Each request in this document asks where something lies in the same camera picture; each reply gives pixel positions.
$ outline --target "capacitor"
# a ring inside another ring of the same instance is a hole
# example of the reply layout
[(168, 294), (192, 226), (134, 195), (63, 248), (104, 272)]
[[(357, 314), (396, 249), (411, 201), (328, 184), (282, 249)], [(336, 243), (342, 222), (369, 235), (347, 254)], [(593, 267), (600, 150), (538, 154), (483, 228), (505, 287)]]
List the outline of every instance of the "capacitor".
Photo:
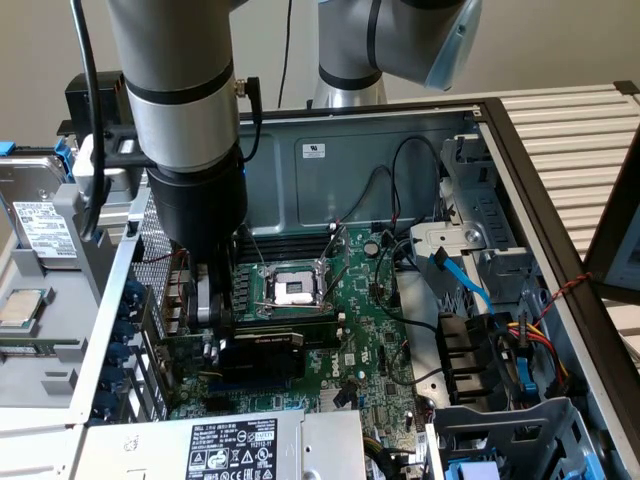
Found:
[(409, 432), (411, 430), (411, 425), (413, 425), (413, 412), (407, 410), (404, 414), (404, 428)]
[(373, 240), (369, 240), (368, 242), (366, 242), (364, 244), (363, 250), (367, 258), (376, 258), (380, 253), (380, 247)]

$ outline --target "green circuit board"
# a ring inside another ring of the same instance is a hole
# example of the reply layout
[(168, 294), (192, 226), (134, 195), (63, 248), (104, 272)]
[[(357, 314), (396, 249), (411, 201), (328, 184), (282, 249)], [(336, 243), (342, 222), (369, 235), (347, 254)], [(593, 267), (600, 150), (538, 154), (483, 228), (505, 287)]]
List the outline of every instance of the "green circuit board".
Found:
[[(349, 230), (350, 267), (330, 299), (334, 306), (344, 307), (346, 313), (339, 348), (308, 351), (304, 378), (293, 381), (286, 389), (212, 392), (206, 378), (186, 376), (173, 391), (171, 418), (289, 409), (334, 411), (333, 398), (344, 382), (351, 381), (358, 385), (357, 408), (361, 412), (364, 433), (379, 436), (385, 446), (413, 450), (416, 428), (421, 428), (419, 422), (415, 422), (409, 431), (405, 428), (406, 412), (415, 411), (413, 388), (394, 384), (378, 367), (380, 347), (384, 347), (387, 361), (390, 361), (406, 339), (406, 333), (404, 326), (390, 319), (371, 295), (370, 284), (374, 280), (378, 259), (364, 254), (363, 246), (370, 240), (380, 245), (381, 235), (372, 234), (368, 229)], [(335, 263), (332, 264), (335, 272), (344, 258), (331, 259), (330, 262)], [(257, 276), (258, 268), (258, 265), (244, 265), (236, 272), (237, 276), (244, 274), (245, 279), (247, 273), (250, 277), (249, 305), (243, 318), (237, 320), (253, 319), (256, 315), (258, 308), (251, 303), (259, 298), (258, 291), (262, 288), (261, 279)], [(391, 268), (391, 260), (385, 258), (379, 278), (385, 296), (391, 289)], [(182, 342), (186, 350), (189, 348), (187, 339), (173, 337), (172, 342)], [(395, 365), (395, 371), (402, 378), (412, 378), (410, 365), (402, 359)]]

